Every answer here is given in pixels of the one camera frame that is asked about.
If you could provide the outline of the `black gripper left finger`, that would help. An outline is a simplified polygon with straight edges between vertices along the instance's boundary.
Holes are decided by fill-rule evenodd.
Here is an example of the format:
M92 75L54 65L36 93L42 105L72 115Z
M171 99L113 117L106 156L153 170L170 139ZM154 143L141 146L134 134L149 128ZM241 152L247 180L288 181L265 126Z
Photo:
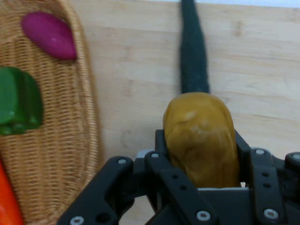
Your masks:
M187 176L171 165L163 130L143 158L112 157L61 215L59 225L117 225L147 196L154 209L150 225L216 225L218 215Z

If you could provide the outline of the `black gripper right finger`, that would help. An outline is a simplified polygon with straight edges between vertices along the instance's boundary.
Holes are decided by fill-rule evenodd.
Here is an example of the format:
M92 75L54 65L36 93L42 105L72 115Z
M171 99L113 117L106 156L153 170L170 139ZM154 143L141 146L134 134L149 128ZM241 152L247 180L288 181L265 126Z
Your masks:
M300 223L300 154L279 159L264 148L251 148L235 133L240 161L240 180L249 187L254 224Z

